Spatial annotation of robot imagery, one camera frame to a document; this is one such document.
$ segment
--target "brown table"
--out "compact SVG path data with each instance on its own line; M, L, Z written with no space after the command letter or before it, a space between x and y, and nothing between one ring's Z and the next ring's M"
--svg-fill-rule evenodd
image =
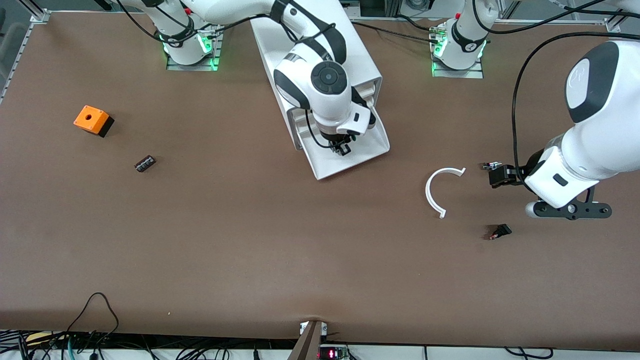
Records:
M0 328L64 329L103 291L123 332L294 338L319 318L343 341L640 350L640 174L598 186L610 219L570 222L527 218L535 197L477 167L512 162L515 76L574 30L493 37L486 78L463 80L432 78L424 43L358 28L391 151L316 181L248 24L219 71L170 72L122 14L53 14L0 106ZM531 63L522 161L571 126L564 80L599 41ZM85 104L115 118L105 139L72 125ZM440 220L424 184L442 167L468 170L434 181ZM483 239L501 223L514 233ZM76 329L96 326L113 326L100 302Z

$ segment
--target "orange box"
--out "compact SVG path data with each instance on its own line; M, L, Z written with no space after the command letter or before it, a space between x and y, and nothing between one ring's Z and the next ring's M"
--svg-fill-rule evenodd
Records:
M104 138L113 125L113 118L106 112L86 105L74 121L74 125L91 134Z

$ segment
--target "black connector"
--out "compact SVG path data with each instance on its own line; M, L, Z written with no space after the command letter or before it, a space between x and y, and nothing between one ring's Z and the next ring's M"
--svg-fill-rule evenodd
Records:
M511 230L511 228L507 225L507 224L500 224L498 225L498 228L493 232L493 234L491 234L491 236L489 236L489 240L495 240L501 236L504 235L509 235L511 234L513 231Z

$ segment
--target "white robot link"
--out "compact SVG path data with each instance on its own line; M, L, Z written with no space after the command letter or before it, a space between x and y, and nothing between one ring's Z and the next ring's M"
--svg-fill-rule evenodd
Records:
M640 42L611 40L576 63L565 86L574 126L549 141L520 167L524 183L539 198L531 217L607 218L611 207L593 202L601 180L640 170ZM511 165L489 172L492 187L517 184ZM587 200L576 197L587 190Z
M499 14L497 0L466 0L460 16L437 27L435 38L438 44L431 46L433 56L455 70L473 66L486 45L487 31L476 20L473 1L476 2L478 18L484 26L493 26Z
M346 155L351 152L347 143L375 126L376 117L342 66L348 56L344 37L334 24L318 19L293 0L184 0L191 15L186 15L179 0L115 1L143 10L161 38L174 43L167 47L169 55L184 65L197 63L207 54L200 46L201 34L192 30L266 15L299 39L273 78L287 101L313 113L318 130L328 140L328 145L321 146Z

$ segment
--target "white curved object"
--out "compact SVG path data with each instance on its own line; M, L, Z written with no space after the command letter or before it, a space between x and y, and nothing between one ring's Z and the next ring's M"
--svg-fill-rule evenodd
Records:
M437 170L431 176L429 176L429 180L427 180L427 186L424 188L424 192L427 195L427 201L429 201L429 205L431 205L431 207L434 208L435 211L440 213L440 218L444 218L444 215L447 213L447 210L441 208L438 204L436 204L435 200L433 200L433 196L431 196L431 180L433 180L433 178L436 177L436 175L442 174L444 172L447 172L449 174L454 174L457 176L462 176L462 174L465 173L466 169L467 168L462 168L462 170L458 170L457 168L445 167L445 168L441 168L440 170Z

